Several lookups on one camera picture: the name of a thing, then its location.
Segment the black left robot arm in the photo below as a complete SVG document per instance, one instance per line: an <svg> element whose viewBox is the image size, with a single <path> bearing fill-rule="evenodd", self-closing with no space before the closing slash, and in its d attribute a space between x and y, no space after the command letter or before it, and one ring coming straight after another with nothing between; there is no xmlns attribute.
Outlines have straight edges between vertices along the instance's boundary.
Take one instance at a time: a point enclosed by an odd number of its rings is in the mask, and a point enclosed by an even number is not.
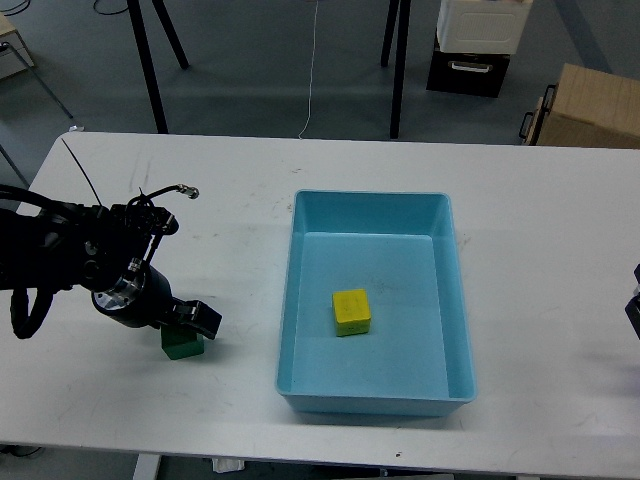
<svg viewBox="0 0 640 480"><path fill-rule="evenodd" d="M125 204L85 206L4 185L4 199L36 206L35 216L1 212L1 287L11 291L14 335L32 337L54 296L80 285L96 310L130 327L177 327L215 338L221 315L199 300L173 296L151 264L175 216L140 194Z"/></svg>

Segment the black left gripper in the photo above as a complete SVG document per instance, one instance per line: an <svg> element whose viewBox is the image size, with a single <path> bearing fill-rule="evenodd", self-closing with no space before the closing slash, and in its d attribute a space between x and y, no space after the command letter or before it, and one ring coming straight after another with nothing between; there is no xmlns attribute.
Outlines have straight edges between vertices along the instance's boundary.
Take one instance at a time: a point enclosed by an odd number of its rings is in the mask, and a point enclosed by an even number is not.
<svg viewBox="0 0 640 480"><path fill-rule="evenodd" d="M214 340L222 315L201 300L173 298L166 277L145 267L132 280L121 278L104 292L92 292L96 310L130 328L160 325L180 327Z"/></svg>

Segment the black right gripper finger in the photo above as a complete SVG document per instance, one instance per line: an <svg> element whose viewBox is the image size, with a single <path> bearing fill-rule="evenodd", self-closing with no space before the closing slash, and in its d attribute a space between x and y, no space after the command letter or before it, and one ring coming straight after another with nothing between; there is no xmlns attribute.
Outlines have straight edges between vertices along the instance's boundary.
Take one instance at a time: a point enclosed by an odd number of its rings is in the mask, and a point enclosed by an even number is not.
<svg viewBox="0 0 640 480"><path fill-rule="evenodd" d="M625 313L636 336L640 338L640 265L635 267L634 277L636 280L636 287L631 299L625 306Z"/></svg>

